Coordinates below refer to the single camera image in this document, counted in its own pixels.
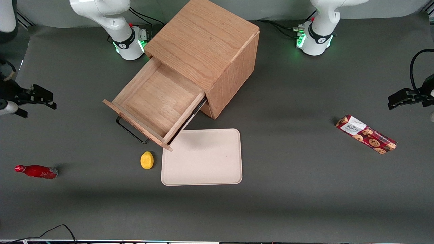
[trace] wooden cabinet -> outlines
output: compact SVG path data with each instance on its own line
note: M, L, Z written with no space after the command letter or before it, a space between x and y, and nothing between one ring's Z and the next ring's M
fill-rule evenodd
M208 0L191 0L145 46L151 58L110 103L163 148L192 112L216 119L253 72L259 28Z

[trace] yellow lemon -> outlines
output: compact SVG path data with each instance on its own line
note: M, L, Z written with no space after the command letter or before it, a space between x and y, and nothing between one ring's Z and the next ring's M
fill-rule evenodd
M140 158L141 167L144 169L150 169L154 165L154 157L150 152L145 152Z

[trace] gray table surface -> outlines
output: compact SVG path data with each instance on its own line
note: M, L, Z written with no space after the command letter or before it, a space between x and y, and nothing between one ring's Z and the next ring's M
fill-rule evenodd
M217 120L200 113L187 127L238 129L243 180L185 187L161 183L162 149L134 140L102 103L147 59L123 60L102 28L31 29L16 80L52 91L58 109L0 118L0 238L64 223L79 239L433 243L434 108L387 108L387 96L410 87L413 55L434 47L427 15L342 20L317 57L258 25L252 76ZM418 86L433 63L432 54L416 61ZM348 113L398 148L380 155L337 130ZM149 171L145 151L156 154ZM16 164L61 175L30 178Z

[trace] red cookie box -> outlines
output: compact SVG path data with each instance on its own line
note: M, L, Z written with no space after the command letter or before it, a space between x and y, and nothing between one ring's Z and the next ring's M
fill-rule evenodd
M396 141L368 127L365 123L349 114L339 120L336 127L379 154L385 154L396 148Z

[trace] white tray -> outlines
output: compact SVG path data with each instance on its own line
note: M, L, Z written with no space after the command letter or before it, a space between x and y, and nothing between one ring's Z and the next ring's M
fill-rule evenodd
M163 149L164 185L228 185L243 179L241 139L236 129L181 131Z

